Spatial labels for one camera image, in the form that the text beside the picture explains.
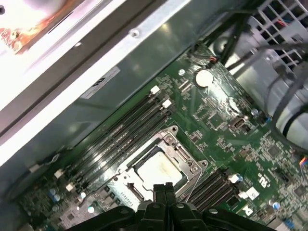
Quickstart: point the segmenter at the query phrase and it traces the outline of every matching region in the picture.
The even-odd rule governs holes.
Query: chip
[[[67,218],[68,218],[69,220],[72,220],[72,219],[74,219],[74,216],[73,216],[73,214],[69,214],[69,215],[67,216]]]
[[[233,208],[237,203],[239,202],[239,200],[234,196],[232,197],[230,200],[227,201],[227,204]]]
[[[276,145],[273,145],[268,149],[268,153],[271,157],[275,158],[280,153],[280,149]]]
[[[294,189],[294,193],[298,196],[301,197],[306,193],[305,187],[301,184],[298,186],[296,189]]]

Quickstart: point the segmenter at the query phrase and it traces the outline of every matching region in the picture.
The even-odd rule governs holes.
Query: black cable
[[[285,95],[283,96],[281,101],[279,102],[279,104],[278,104],[278,106],[277,106],[277,108],[274,112],[274,115],[273,115],[273,118],[272,118],[272,123],[271,123],[271,132],[277,138],[279,138],[283,142],[283,144],[289,145],[289,146],[293,147],[295,150],[302,152],[303,154],[308,154],[308,150],[296,145],[292,141],[285,138],[284,135],[276,127],[276,124],[277,124],[278,119],[280,118],[281,114],[283,113],[284,109],[287,107],[287,105],[289,104],[291,99],[294,97],[294,95],[296,94],[298,89],[301,88],[301,86],[305,83],[306,80],[307,80],[306,75],[300,75],[298,77],[298,79],[296,79],[294,81],[294,83],[289,87],[289,89],[287,90],[287,92],[285,93]]]
[[[308,113],[308,104],[301,106],[300,109],[296,113],[294,113],[294,115],[285,124],[282,132],[285,137],[287,137],[290,127],[294,123],[294,121],[297,120],[304,113]]]
[[[6,201],[12,201],[15,199],[16,196],[18,195],[13,195],[12,194],[15,192],[16,189],[18,189],[18,187],[30,176],[32,175],[34,172],[36,172],[37,170],[39,170],[42,166],[48,166],[53,164],[54,162],[56,162],[59,159],[60,153],[56,153],[53,155],[50,155],[48,157],[46,157],[45,159],[43,159],[42,161],[38,162],[37,164],[33,165],[31,168],[33,169],[27,169],[26,172],[24,172],[21,176],[19,176],[17,178],[16,181],[14,181],[14,183],[12,184],[12,186],[5,192],[4,195],[4,199]]]
[[[281,80],[281,76],[276,77],[268,86],[266,96],[264,98],[264,113],[266,116],[269,116],[269,99],[270,99],[270,93],[271,89],[274,87],[274,85]]]
[[[225,49],[223,50],[220,58],[220,62],[225,65],[229,60],[230,56],[234,53],[235,47],[240,39],[241,34],[247,28],[247,22],[250,18],[250,15],[245,16],[241,21],[239,21],[234,28],[234,31],[230,35],[230,39],[225,45]]]
[[[285,50],[285,49],[295,49],[295,48],[303,48],[306,49],[308,48],[308,43],[285,43],[285,44],[276,44],[276,45],[261,45],[256,48],[257,51],[265,51],[265,50]],[[240,64],[243,64],[246,62],[250,57],[252,57],[254,53],[249,51],[246,53],[242,58],[240,58],[238,61],[235,63],[231,64],[230,66],[227,67],[228,71],[233,70]]]
[[[238,67],[242,63],[246,62],[253,55],[254,55],[254,53],[250,51],[249,53],[245,54],[242,58],[240,58],[238,61],[236,61],[235,63],[233,63],[230,66],[228,66],[227,70],[228,71],[233,70],[234,68]]]

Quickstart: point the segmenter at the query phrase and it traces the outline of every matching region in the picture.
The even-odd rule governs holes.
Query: cable
[[[308,185],[308,179],[307,176],[305,175],[304,171],[304,166],[308,164],[308,158],[304,157],[300,162],[299,162],[299,167],[300,167],[300,172],[306,182],[306,185]]]
[[[277,136],[277,138],[279,138],[281,141],[283,141],[284,144],[289,145],[289,146],[293,147],[295,150],[302,152],[304,154],[308,154],[308,150],[296,145],[292,141],[285,138],[284,135],[276,127],[276,124],[277,124],[278,119],[280,118],[282,112],[287,107],[287,105],[289,104],[291,99],[294,97],[297,90],[300,89],[300,87],[305,83],[306,79],[307,79],[306,75],[300,75],[298,77],[298,79],[296,79],[294,81],[294,83],[289,87],[286,94],[283,96],[283,98],[279,102],[279,104],[278,104],[278,106],[277,106],[277,108],[274,112],[274,115],[273,115],[273,118],[272,118],[272,123],[271,123],[271,132],[275,136]]]
[[[240,64],[246,62],[251,56],[253,56],[254,53],[252,51],[250,51],[249,53],[245,54],[242,58],[240,58],[238,61],[236,61],[235,63],[231,64],[230,66],[227,67],[228,71],[233,70],[234,68],[236,68],[237,66],[239,66]]]
[[[256,47],[255,49],[257,51],[265,51],[265,50],[286,50],[286,49],[295,49],[295,48],[308,48],[308,43],[284,43],[284,44],[276,44],[276,45],[261,45],[259,47]],[[227,67],[228,71],[233,70],[240,64],[246,62],[250,57],[252,57],[255,53],[252,53],[249,51],[246,53],[242,58],[240,58],[238,61],[235,63],[231,64],[230,66]]]
[[[110,183],[115,177],[119,176],[120,173],[113,175],[109,180],[107,180],[104,184],[102,184],[98,189],[90,192],[83,200],[82,202],[78,205],[77,210],[79,210],[84,204],[85,202],[88,200],[88,198],[92,195],[94,195],[95,193],[99,193],[101,190],[104,189],[105,186],[107,186],[108,183]]]
[[[266,116],[269,116],[269,99],[270,99],[270,92],[274,85],[281,80],[281,77],[276,77],[268,86],[266,96],[264,98],[264,113]]]
[[[59,159],[60,154],[61,153],[57,153],[55,155],[48,156],[44,160],[31,166],[26,172],[24,172],[21,176],[19,176],[17,180],[12,184],[12,186],[6,191],[4,199],[8,201],[14,200],[15,197],[18,195],[12,196],[12,193],[14,193],[14,191],[23,183],[23,181],[26,180],[30,175],[38,171],[43,166],[49,166],[55,163]]]
[[[249,20],[250,15],[247,15],[244,19],[239,21],[230,35],[230,39],[225,45],[225,49],[223,50],[220,58],[220,62],[225,65],[229,60],[230,56],[234,53],[235,47],[240,39],[241,34],[247,28],[247,22]]]
[[[308,104],[305,104],[300,107],[300,109],[288,120],[285,124],[282,134],[287,137],[291,125],[297,120],[302,114],[308,113]]]

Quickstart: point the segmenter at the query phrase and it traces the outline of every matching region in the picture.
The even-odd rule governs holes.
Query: metal panel
[[[279,4],[281,10],[271,3]],[[289,43],[292,43],[297,39],[307,41],[308,32],[304,27],[304,19],[308,22],[308,11],[298,0],[267,0],[260,8],[259,12],[263,18],[262,22],[256,18],[251,18],[249,23],[252,27],[252,36],[244,35],[239,46],[236,48],[234,59],[243,56],[253,47],[260,44],[273,44],[277,42],[278,36]],[[287,26],[277,28],[278,20],[286,20],[286,15],[291,21]],[[247,65],[240,68],[235,73],[235,77],[245,90],[254,98],[257,104],[261,107],[264,105],[265,96],[268,92],[268,86],[278,76],[274,66],[284,65],[289,72],[292,72],[290,68],[296,69],[298,60],[293,57],[298,56],[301,58],[301,54],[296,50],[282,51],[277,53],[276,51],[269,50],[260,53],[253,57]],[[289,88],[292,81],[283,79],[278,81],[270,91],[268,101],[268,111],[270,115],[273,115],[279,101]],[[294,114],[296,110],[303,103],[308,102],[308,84],[302,90],[299,90],[289,103],[288,107],[283,112],[281,118],[278,121],[277,126],[282,130],[287,120]],[[294,143],[308,149],[308,115],[302,115],[297,121],[295,121],[290,127],[288,133],[288,139]]]
[[[0,110],[125,1],[85,0],[23,55],[0,47],[1,75],[7,76],[0,85]]]
[[[110,69],[111,64],[117,64],[118,58],[126,56],[123,61],[117,64],[121,72],[115,78],[111,79],[89,100],[76,100],[50,124],[47,126],[43,125],[43,127],[46,127],[41,132],[39,132],[41,125],[36,124],[35,120],[28,123],[25,127],[29,126],[29,129],[39,132],[34,138],[31,139],[30,135],[27,137],[26,133],[19,133],[16,136],[19,139],[31,139],[31,141],[0,168],[0,188],[7,188],[10,183],[38,159],[48,156],[62,145],[69,144],[73,146],[82,140],[125,100],[151,80],[174,58],[178,57],[188,46],[194,43],[202,34],[201,31],[204,28],[210,30],[220,20],[217,16],[211,18],[214,12],[222,7],[237,7],[237,5],[243,2],[238,0],[217,0],[214,2],[192,0],[189,1],[189,4],[185,5],[188,1],[169,0],[167,2],[168,7],[173,6],[178,10],[182,7],[184,8],[161,27],[158,25],[150,27],[150,25],[153,25],[153,21],[149,22],[146,20],[143,22],[138,27],[140,30],[139,39],[146,39],[142,44],[137,47],[138,41],[136,38],[125,38],[114,47],[116,51],[121,49],[116,53],[116,59],[111,59],[111,56],[108,56],[109,52],[88,70],[86,76],[81,76],[61,93],[56,100],[49,104],[47,106],[49,111],[46,110],[46,107],[35,119],[40,121],[48,113],[60,113],[60,111],[54,112],[53,110],[63,110],[67,105],[63,106],[57,103],[66,101],[66,97],[70,95],[80,96],[85,91],[84,88],[90,87]],[[168,13],[175,12],[170,8],[160,8],[157,14],[152,15],[152,19],[155,18],[159,19],[159,22],[164,22],[164,20],[168,19],[166,15]],[[135,49],[127,55],[130,48]],[[77,90],[76,82],[85,83],[86,86],[83,86],[84,90],[79,89],[79,92],[73,92]],[[11,143],[6,147],[16,149],[13,146],[14,142],[10,141]]]

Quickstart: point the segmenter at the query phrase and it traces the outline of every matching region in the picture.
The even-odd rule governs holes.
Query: green circuit board
[[[210,54],[205,48],[199,52]],[[200,182],[217,168],[227,167],[243,177],[243,192],[252,187],[257,192],[246,199],[240,198],[233,206],[224,203],[224,208],[262,224],[268,224],[274,217],[290,219],[294,230],[304,230],[308,225],[308,192],[294,151],[271,136],[269,120],[221,64],[209,70],[213,82],[208,87],[197,87],[196,73],[207,64],[208,61],[183,54],[71,150],[61,163],[52,166],[45,178],[51,182],[55,170],[68,165],[89,148],[150,89],[158,86],[170,97],[176,111],[153,132],[178,126],[179,141],[197,161],[209,163]],[[236,126],[243,118],[244,123]],[[42,198],[38,193],[44,194],[42,191],[54,187],[53,184],[28,191],[19,198],[21,206],[27,210],[33,196]],[[70,206],[70,193],[65,192],[62,197],[62,208],[45,214],[47,221]],[[274,210],[270,200],[279,202],[280,208]]]

